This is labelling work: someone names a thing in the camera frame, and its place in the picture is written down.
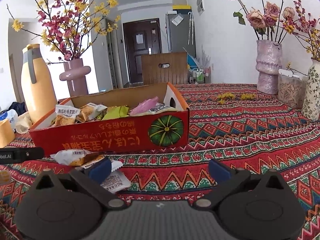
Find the refrigerator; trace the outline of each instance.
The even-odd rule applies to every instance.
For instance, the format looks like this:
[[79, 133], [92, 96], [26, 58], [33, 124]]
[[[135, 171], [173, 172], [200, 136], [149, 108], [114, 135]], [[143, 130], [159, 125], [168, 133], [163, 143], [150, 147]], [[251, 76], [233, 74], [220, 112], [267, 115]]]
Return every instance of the refrigerator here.
[[177, 17], [177, 14], [167, 14], [167, 35], [168, 35], [168, 45], [169, 52], [185, 52], [186, 51], [196, 58], [196, 41], [195, 38], [192, 44], [192, 31], [190, 34], [190, 44], [188, 45], [189, 38], [189, 19], [188, 14], [179, 14], [183, 20], [176, 26], [172, 20]]

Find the white and blue package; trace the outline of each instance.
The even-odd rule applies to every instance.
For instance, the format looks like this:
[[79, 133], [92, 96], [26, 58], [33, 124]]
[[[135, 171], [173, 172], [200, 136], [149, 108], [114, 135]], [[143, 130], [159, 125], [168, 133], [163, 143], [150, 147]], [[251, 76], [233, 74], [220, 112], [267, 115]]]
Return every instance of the white and blue package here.
[[4, 119], [8, 119], [11, 125], [11, 128], [13, 131], [15, 131], [15, 127], [16, 127], [16, 122], [18, 120], [18, 114], [16, 112], [16, 110], [11, 109], [3, 114], [0, 114], [0, 121], [4, 120]]

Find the green leaf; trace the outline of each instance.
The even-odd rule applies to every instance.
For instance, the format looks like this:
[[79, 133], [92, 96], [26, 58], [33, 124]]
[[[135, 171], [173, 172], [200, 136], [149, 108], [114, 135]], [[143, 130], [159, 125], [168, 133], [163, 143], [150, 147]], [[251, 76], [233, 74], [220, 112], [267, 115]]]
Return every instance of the green leaf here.
[[245, 21], [244, 21], [244, 19], [242, 17], [239, 17], [239, 23], [241, 25], [245, 25]]
[[241, 12], [234, 12], [233, 17], [243, 17], [243, 14]]
[[260, 34], [260, 35], [264, 35], [264, 34], [266, 34], [266, 28], [258, 28], [258, 34]]

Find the thermos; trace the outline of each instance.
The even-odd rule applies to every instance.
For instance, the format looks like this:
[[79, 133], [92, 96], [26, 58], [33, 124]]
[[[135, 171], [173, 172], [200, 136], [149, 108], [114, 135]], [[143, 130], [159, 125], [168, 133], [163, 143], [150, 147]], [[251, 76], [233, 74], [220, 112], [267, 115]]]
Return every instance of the thermos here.
[[32, 123], [55, 108], [54, 93], [49, 68], [41, 56], [39, 44], [28, 44], [23, 50], [21, 87]]

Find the patterned tablecloth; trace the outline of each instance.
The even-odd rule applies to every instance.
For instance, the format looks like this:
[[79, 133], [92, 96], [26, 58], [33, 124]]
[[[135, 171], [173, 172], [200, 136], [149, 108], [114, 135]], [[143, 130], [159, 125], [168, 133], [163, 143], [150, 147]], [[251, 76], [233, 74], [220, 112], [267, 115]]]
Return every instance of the patterned tablecloth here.
[[[255, 85], [179, 85], [190, 106], [189, 144], [157, 151], [108, 156], [124, 163], [121, 171], [131, 187], [118, 195], [139, 200], [194, 201], [215, 184], [207, 163], [211, 158], [253, 173], [278, 170], [306, 211], [298, 240], [316, 239], [320, 233], [320, 123], [310, 122], [299, 111], [274, 96], [260, 93]], [[217, 96], [231, 92], [232, 101], [221, 105]], [[241, 100], [254, 93], [255, 100]], [[28, 134], [17, 135], [11, 147], [32, 147]], [[0, 187], [0, 235], [20, 239], [14, 211], [34, 178], [44, 168], [64, 173], [70, 167], [51, 159], [0, 166], [12, 173], [12, 182]]]

